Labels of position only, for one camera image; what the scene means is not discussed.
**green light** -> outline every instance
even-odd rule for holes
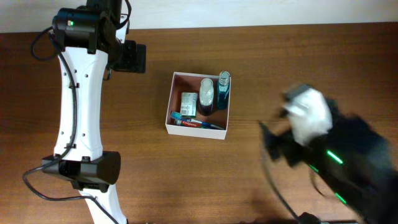
[[[347,204],[346,200],[344,200],[338,193],[335,193],[335,195],[341,200],[341,202],[343,202],[343,204]]]
[[[334,153],[332,153],[331,151],[328,150],[328,155],[332,158],[334,158],[335,161],[337,161],[340,165],[343,164],[343,161],[337,157]]]
[[[319,173],[319,170],[318,170],[317,168],[315,168],[314,166],[312,166],[312,165],[310,165],[310,164],[309,164],[308,166],[310,166],[311,169],[314,170],[316,173]]]

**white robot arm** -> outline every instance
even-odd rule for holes
[[[54,154],[23,176],[28,188],[44,199],[85,199],[95,223],[127,223],[116,193],[121,157],[118,152],[103,151],[100,136],[105,69],[108,79],[111,70],[145,72],[145,45],[125,40],[131,13],[126,3],[128,15],[121,14],[121,0],[88,0],[78,9],[61,9],[54,17],[50,40],[61,64],[60,130]],[[34,43],[32,55],[37,58]],[[69,180],[82,196],[50,198],[41,194],[27,180],[38,170]]]

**toothpaste tube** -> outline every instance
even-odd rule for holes
[[[185,126],[185,127],[191,127],[191,128],[205,128],[199,123],[193,123],[193,122],[188,122],[188,121],[181,121],[181,120],[175,120],[174,121],[175,125],[178,126]]]
[[[195,119],[191,119],[191,118],[184,118],[180,113],[173,111],[172,112],[172,118],[175,119],[176,121],[186,121],[188,123],[198,123],[201,124],[201,128],[206,128],[206,129],[218,129],[218,130],[224,130],[223,128],[216,126],[214,124],[209,124],[206,122],[202,122],[202,121],[198,121]]]

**cable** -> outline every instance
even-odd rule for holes
[[[33,41],[32,43],[32,47],[31,47],[31,52],[32,55],[37,59],[37,60],[43,60],[43,58],[38,58],[37,56],[34,55],[33,52],[33,46],[35,44],[35,42],[46,32],[50,31],[50,27],[43,30],[43,32],[41,32]],[[58,55],[60,57],[60,60],[63,63],[63,66],[67,69],[67,73],[68,73],[68,77],[69,77],[69,81],[70,81],[70,88],[72,89],[72,101],[73,101],[73,124],[72,124],[72,135],[70,138],[70,142],[67,144],[67,146],[65,147],[65,151],[61,154],[61,156],[57,157],[54,161],[49,162],[47,164],[41,165],[39,167],[33,168],[31,170],[26,171],[23,175],[22,175],[22,180],[25,182],[26,186],[29,188],[30,191],[32,191],[34,194],[36,194],[37,196],[39,196],[42,199],[45,200],[49,200],[49,201],[53,201],[53,202],[61,202],[61,201],[69,201],[69,200],[81,200],[81,199],[90,199],[92,202],[94,202],[97,207],[109,218],[112,220],[112,222],[114,222],[115,224],[118,224],[118,222],[111,216],[111,214],[109,214],[108,211],[106,211],[101,204],[97,201],[96,197],[94,196],[75,196],[75,197],[64,197],[64,198],[53,198],[53,197],[48,197],[42,193],[40,193],[38,190],[36,190],[31,184],[30,182],[27,180],[27,176],[29,174],[33,174],[34,172],[40,171],[42,169],[46,169],[50,166],[53,166],[55,164],[58,164],[71,150],[71,148],[73,147],[73,143],[75,142],[75,138],[76,138],[76,130],[77,130],[77,96],[76,96],[76,85],[75,85],[75,81],[73,79],[72,76],[72,72],[70,71],[70,68],[67,64],[67,61],[65,60],[65,57],[62,55],[62,51],[60,50],[60,47],[58,46],[58,44],[54,41],[53,37],[51,34],[49,34],[49,38],[51,40],[52,45],[55,48],[55,53],[56,55]]]
[[[278,196],[280,202],[284,205],[284,207],[290,212],[290,214],[293,216],[293,218],[297,221],[297,223],[302,224],[302,222],[299,219],[299,216],[293,211],[293,209],[290,207],[290,205],[286,202],[285,198],[280,194],[278,188],[275,185],[274,180],[272,179],[271,173],[269,171],[269,168],[266,163],[267,156],[265,150],[261,150],[261,165],[262,169],[266,175],[268,184],[271,186],[272,190],[274,193]]]
[[[125,19],[123,22],[119,23],[119,24],[116,26],[116,29],[122,29],[122,27],[124,27],[124,25],[126,25],[127,22],[129,22],[129,20],[130,20],[130,16],[131,16],[131,5],[130,5],[129,0],[126,0],[126,4],[127,4],[127,9],[128,9],[128,11],[129,11],[128,14],[127,14],[127,19]]]
[[[102,80],[109,81],[111,79],[111,75],[112,75],[112,69],[108,67],[108,75],[106,76],[106,78],[102,78]]]
[[[338,198],[336,198],[334,195],[325,195],[324,193],[322,193],[319,188],[317,183],[315,182],[315,171],[313,171],[312,169],[309,169],[309,175],[310,175],[310,181],[311,181],[311,185],[312,187],[325,199],[327,200],[338,200]]]
[[[55,50],[54,50],[54,53],[53,53],[51,56],[45,57],[45,58],[40,58],[39,56],[37,56],[37,55],[35,54],[34,48],[35,48],[36,42],[37,42],[44,34],[46,34],[46,33],[47,33],[48,31],[50,31],[50,30],[52,30],[52,27],[49,27],[49,28],[46,28],[45,30],[43,30],[43,31],[33,40],[32,45],[30,46],[30,54],[32,54],[32,56],[33,56],[34,58],[36,58],[36,60],[39,60],[39,61],[41,61],[41,62],[51,60],[51,59],[53,59],[53,58],[55,58],[55,57],[57,56],[57,52],[56,52]]]

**white wall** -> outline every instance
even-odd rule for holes
[[[51,26],[85,0],[0,0],[0,32]],[[398,0],[130,0],[131,29],[398,21]]]

